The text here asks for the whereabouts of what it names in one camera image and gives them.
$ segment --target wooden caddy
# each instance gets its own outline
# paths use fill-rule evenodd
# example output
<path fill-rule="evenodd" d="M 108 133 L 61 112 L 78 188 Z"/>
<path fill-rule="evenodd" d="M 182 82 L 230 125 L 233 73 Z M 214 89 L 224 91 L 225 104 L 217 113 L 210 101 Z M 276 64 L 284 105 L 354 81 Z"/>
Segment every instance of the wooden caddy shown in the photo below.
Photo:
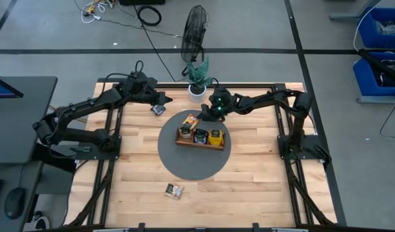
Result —
<path fill-rule="evenodd" d="M 193 142 L 193 137 L 195 134 L 195 130 L 193 129 L 191 131 L 190 139 L 182 139 L 179 135 L 180 133 L 180 128 L 177 128 L 176 130 L 176 145 L 179 146 L 188 146 L 192 148 L 203 148 L 203 149 L 209 149 L 209 150 L 218 150 L 218 151 L 223 151 L 224 150 L 224 141 L 225 141 L 225 133 L 223 133 L 223 144 L 221 146 L 216 146 L 216 145 L 210 145 L 210 144 L 196 144 Z"/>

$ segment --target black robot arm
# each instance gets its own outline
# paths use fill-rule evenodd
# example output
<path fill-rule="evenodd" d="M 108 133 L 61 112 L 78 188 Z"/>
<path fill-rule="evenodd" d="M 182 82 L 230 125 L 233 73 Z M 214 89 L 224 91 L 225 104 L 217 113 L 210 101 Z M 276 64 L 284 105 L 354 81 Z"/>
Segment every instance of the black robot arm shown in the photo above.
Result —
<path fill-rule="evenodd" d="M 293 107 L 286 104 L 288 97 L 296 97 Z M 275 104 L 282 107 L 286 112 L 294 116 L 293 130 L 290 131 L 287 147 L 293 152 L 300 152 L 302 149 L 302 138 L 304 137 L 303 124 L 308 116 L 313 98 L 308 94 L 295 90 L 281 90 L 277 92 L 263 94 L 257 97 L 247 97 L 239 94 L 231 95 L 224 87 L 217 87 L 213 95 L 209 97 L 211 107 L 202 104 L 202 113 L 198 119 L 203 121 L 225 120 L 225 116 L 235 112 L 246 115 L 255 109 Z"/>
<path fill-rule="evenodd" d="M 125 82 L 120 82 L 110 90 L 103 91 L 97 98 L 69 106 L 57 108 L 47 114 L 39 122 L 33 124 L 42 144 L 58 145 L 63 140 L 90 142 L 101 151 L 112 151 L 115 139 L 105 129 L 95 131 L 67 128 L 68 124 L 79 117 L 100 110 L 112 110 L 124 106 L 127 102 L 164 105 L 173 99 L 166 97 L 164 92 L 154 90 L 157 81 L 148 78 L 142 72 L 131 73 Z"/>

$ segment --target gray floor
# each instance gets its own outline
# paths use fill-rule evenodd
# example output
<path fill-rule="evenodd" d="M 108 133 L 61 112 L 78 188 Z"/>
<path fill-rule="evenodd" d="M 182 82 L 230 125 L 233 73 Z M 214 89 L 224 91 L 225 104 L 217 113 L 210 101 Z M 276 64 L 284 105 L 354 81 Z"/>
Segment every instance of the gray floor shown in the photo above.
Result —
<path fill-rule="evenodd" d="M 77 0 L 80 6 L 89 0 Z M 352 49 L 356 22 L 330 21 L 330 12 L 359 9 L 364 0 L 291 0 L 304 49 Z M 0 0 L 0 18 L 10 0 Z M 163 20 L 155 30 L 182 34 L 189 9 L 201 4 L 210 14 L 205 48 L 285 48 L 295 44 L 282 0 L 167 0 L 157 6 Z M 384 0 L 383 7 L 395 7 Z M 123 7 L 134 13 L 132 7 Z M 101 15 L 139 25 L 119 9 Z M 181 40 L 150 33 L 157 48 L 180 48 Z M 361 47 L 360 37 L 357 45 Z M 141 30 L 116 24 L 83 24 L 73 0 L 18 0 L 0 32 L 0 49 L 151 48 Z M 209 74 L 219 81 L 303 82 L 297 55 L 208 53 Z M 176 79 L 184 63 L 179 54 L 161 54 Z M 128 73 L 136 60 L 159 81 L 171 81 L 155 54 L 0 55 L 0 75 L 54 75 L 59 78 L 52 104 L 61 106 L 92 95 L 99 77 Z M 361 105 L 352 66 L 356 55 L 306 55 L 317 103 L 334 163 L 349 226 L 395 229 L 395 140 L 379 135 L 391 105 Z M 75 122 L 74 127 L 84 125 Z M 384 130 L 395 135 L 395 112 Z M 63 221 L 66 196 L 45 197 L 39 208 L 54 226 Z M 48 201 L 54 199 L 56 207 Z"/>

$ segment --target black desk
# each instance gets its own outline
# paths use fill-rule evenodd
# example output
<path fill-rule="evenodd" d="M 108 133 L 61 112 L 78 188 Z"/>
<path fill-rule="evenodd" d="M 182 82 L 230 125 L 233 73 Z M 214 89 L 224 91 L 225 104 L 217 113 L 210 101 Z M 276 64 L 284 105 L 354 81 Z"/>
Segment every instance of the black desk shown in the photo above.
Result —
<path fill-rule="evenodd" d="M 32 124 L 46 115 L 57 78 L 0 79 L 24 94 L 21 99 L 0 99 L 0 164 L 24 164 L 31 160 L 37 142 Z"/>
<path fill-rule="evenodd" d="M 43 162 L 33 161 L 24 164 L 21 183 L 19 183 L 22 168 L 22 164 L 16 164 L 13 166 L 8 165 L 7 168 L 0 169 L 0 180 L 3 182 L 0 191 L 0 232 L 23 231 L 28 212 L 32 207 L 39 175 L 43 168 Z M 25 207 L 21 217 L 11 220 L 5 216 L 4 203 L 8 192 L 18 187 L 18 185 L 25 189 Z"/>

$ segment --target black fan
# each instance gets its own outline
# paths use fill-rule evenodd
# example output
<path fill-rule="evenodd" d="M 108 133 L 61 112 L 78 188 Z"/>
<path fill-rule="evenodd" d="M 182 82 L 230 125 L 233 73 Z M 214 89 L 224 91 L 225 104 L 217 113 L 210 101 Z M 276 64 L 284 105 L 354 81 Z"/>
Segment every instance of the black fan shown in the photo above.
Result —
<path fill-rule="evenodd" d="M 204 32 L 206 32 L 207 14 L 206 10 L 198 5 L 194 6 L 189 13 L 189 17 L 184 27 L 182 41 L 182 59 L 184 62 L 195 62 L 199 52 L 202 52 L 202 61 L 204 60 L 204 49 L 202 47 Z M 185 77 L 187 67 L 183 70 L 182 75 Z"/>

